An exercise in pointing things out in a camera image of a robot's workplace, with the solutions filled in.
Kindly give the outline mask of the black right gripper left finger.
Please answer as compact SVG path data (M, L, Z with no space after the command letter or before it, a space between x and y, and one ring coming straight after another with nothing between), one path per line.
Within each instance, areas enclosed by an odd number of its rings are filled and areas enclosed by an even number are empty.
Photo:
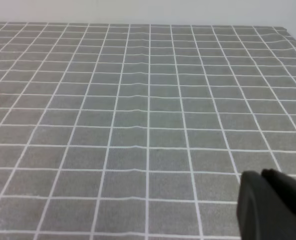
M236 216L243 240L296 240L296 212L255 171L241 175Z

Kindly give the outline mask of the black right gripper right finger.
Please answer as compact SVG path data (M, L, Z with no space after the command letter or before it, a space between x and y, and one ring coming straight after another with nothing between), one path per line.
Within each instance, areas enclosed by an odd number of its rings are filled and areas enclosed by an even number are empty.
M296 179L274 169L263 169L261 176L271 185L285 205L296 213Z

